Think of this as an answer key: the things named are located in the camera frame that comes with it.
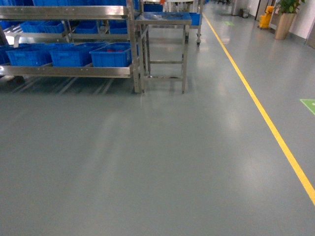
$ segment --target stainless steel shelf rack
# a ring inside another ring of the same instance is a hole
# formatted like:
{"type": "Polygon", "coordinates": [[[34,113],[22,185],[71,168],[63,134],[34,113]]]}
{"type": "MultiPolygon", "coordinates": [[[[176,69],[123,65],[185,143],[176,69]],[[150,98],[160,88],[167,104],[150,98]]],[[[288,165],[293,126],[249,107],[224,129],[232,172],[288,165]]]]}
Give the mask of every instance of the stainless steel shelf rack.
{"type": "MultiPolygon", "coordinates": [[[[51,64],[30,67],[0,65],[0,76],[49,76],[49,77],[133,77],[135,92],[141,91],[135,37],[133,1],[126,6],[0,6],[0,20],[127,20],[127,36],[111,35],[111,39],[128,39],[131,43],[132,64],[129,67],[52,67],[51,64]]],[[[103,39],[102,34],[86,35],[89,39],[103,39]]],[[[2,42],[7,43],[0,27],[2,42]]]]}

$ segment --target yellow lane marking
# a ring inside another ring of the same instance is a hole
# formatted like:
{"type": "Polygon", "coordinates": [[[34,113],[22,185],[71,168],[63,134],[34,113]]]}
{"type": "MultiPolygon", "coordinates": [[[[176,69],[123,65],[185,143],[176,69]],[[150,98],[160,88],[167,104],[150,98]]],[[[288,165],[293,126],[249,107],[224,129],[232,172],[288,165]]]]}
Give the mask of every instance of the yellow lane marking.
{"type": "Polygon", "coordinates": [[[244,86],[246,87],[248,93],[252,97],[252,100],[254,101],[255,105],[259,109],[259,111],[260,111],[261,115],[263,116],[263,118],[265,119],[265,121],[266,121],[267,125],[269,126],[271,132],[275,136],[278,144],[280,145],[280,147],[281,147],[282,151],[284,152],[286,158],[288,159],[290,165],[294,169],[296,175],[298,176],[299,180],[301,181],[303,187],[305,188],[307,194],[309,195],[310,199],[312,200],[312,202],[313,202],[313,204],[315,206],[315,190],[314,190],[311,182],[308,180],[308,178],[306,177],[304,171],[300,167],[299,163],[294,158],[294,156],[293,156],[292,152],[290,151],[289,147],[286,145],[284,139],[282,138],[282,136],[280,135],[280,133],[277,130],[276,126],[273,124],[273,122],[271,121],[271,119],[268,116],[267,112],[265,111],[265,109],[261,105],[260,101],[256,97],[256,95],[255,95],[254,91],[252,90],[251,86],[249,85],[249,83],[245,79],[244,75],[242,74],[242,72],[238,68],[237,64],[235,63],[234,59],[232,58],[232,56],[230,55],[230,53],[228,52],[228,50],[226,49],[224,44],[222,43],[222,41],[219,38],[218,34],[216,33],[215,29],[210,24],[208,18],[204,14],[203,14],[203,17],[206,19],[209,27],[211,28],[212,32],[214,33],[214,35],[216,36],[218,42],[220,43],[221,47],[223,48],[225,54],[227,55],[227,57],[229,58],[230,62],[232,63],[235,71],[237,72],[238,76],[242,80],[242,82],[243,82],[244,86]]]}

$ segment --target blue plastic crate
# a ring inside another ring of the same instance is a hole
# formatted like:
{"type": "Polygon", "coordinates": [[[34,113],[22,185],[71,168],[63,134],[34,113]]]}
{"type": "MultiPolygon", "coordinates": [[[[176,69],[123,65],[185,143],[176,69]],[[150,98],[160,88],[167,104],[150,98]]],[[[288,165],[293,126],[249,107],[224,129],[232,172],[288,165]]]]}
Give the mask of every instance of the blue plastic crate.
{"type": "Polygon", "coordinates": [[[75,28],[75,33],[98,33],[96,21],[81,21],[75,28]]]}
{"type": "Polygon", "coordinates": [[[3,30],[11,27],[11,26],[17,26],[19,25],[21,22],[20,21],[1,21],[1,27],[3,30]]]}
{"type": "Polygon", "coordinates": [[[31,6],[32,0],[0,0],[0,6],[31,6]]]}
{"type": "Polygon", "coordinates": [[[127,67],[131,64],[131,49],[115,43],[91,51],[94,67],[127,67]]]}
{"type": "Polygon", "coordinates": [[[143,11],[145,12],[162,12],[163,6],[161,4],[144,4],[143,11]]]}
{"type": "Polygon", "coordinates": [[[33,0],[34,6],[84,6],[87,0],[33,0]]]}
{"type": "Polygon", "coordinates": [[[112,28],[127,28],[126,20],[109,20],[108,23],[112,28]]]}
{"type": "Polygon", "coordinates": [[[7,51],[14,50],[12,46],[1,46],[0,47],[0,65],[9,63],[9,57],[6,54],[7,51]]]}
{"type": "Polygon", "coordinates": [[[51,50],[53,66],[81,67],[92,62],[89,47],[70,47],[63,50],[51,50]]]}
{"type": "Polygon", "coordinates": [[[127,28],[109,28],[109,32],[111,34],[127,34],[128,30],[127,28]]]}
{"type": "Polygon", "coordinates": [[[74,46],[74,43],[51,43],[46,44],[44,50],[53,51],[53,50],[63,50],[68,49],[74,46]]]}
{"type": "Polygon", "coordinates": [[[45,33],[62,33],[64,27],[61,21],[47,21],[42,25],[45,33]]]}
{"type": "Polygon", "coordinates": [[[96,0],[96,4],[100,6],[126,6],[126,0],[96,0]]]}
{"type": "Polygon", "coordinates": [[[76,45],[76,47],[86,47],[90,48],[90,51],[96,50],[98,48],[102,48],[108,45],[107,42],[91,42],[91,43],[81,43],[76,45]]]}
{"type": "Polygon", "coordinates": [[[13,66],[41,66],[51,63],[51,56],[42,47],[29,46],[6,52],[13,66]]]}
{"type": "Polygon", "coordinates": [[[20,24],[24,33],[44,33],[44,21],[25,21],[20,24]]]}
{"type": "Polygon", "coordinates": [[[198,13],[189,13],[191,17],[191,25],[192,26],[198,26],[200,21],[200,14],[198,13]]]}
{"type": "MultiPolygon", "coordinates": [[[[131,48],[130,42],[117,42],[117,43],[112,43],[112,44],[125,45],[125,46],[128,46],[129,48],[131,48]]],[[[137,44],[137,55],[139,55],[139,45],[138,44],[137,44]]]]}
{"type": "Polygon", "coordinates": [[[139,0],[133,0],[133,7],[136,10],[139,10],[139,0]]]}

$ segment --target green sticker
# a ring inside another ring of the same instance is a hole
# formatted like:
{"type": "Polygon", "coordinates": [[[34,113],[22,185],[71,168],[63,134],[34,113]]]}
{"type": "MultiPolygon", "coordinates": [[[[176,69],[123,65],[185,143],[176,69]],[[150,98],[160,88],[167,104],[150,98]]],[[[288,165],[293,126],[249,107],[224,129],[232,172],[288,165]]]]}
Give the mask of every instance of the green sticker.
{"type": "Polygon", "coordinates": [[[230,22],[230,21],[225,21],[224,22],[227,26],[235,26],[234,24],[233,24],[233,22],[230,22]]]}
{"type": "Polygon", "coordinates": [[[315,115],[315,99],[300,99],[300,100],[315,115]]]}

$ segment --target trash can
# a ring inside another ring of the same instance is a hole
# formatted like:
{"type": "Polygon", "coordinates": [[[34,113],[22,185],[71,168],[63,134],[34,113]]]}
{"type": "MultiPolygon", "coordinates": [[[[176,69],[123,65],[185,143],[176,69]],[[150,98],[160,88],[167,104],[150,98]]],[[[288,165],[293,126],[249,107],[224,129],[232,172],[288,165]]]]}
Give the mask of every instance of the trash can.
{"type": "Polygon", "coordinates": [[[232,16],[238,16],[241,9],[247,9],[249,0],[233,0],[232,1],[232,16]]]}
{"type": "Polygon", "coordinates": [[[248,18],[250,14],[250,11],[248,9],[241,9],[240,10],[240,17],[242,18],[248,18]]]}

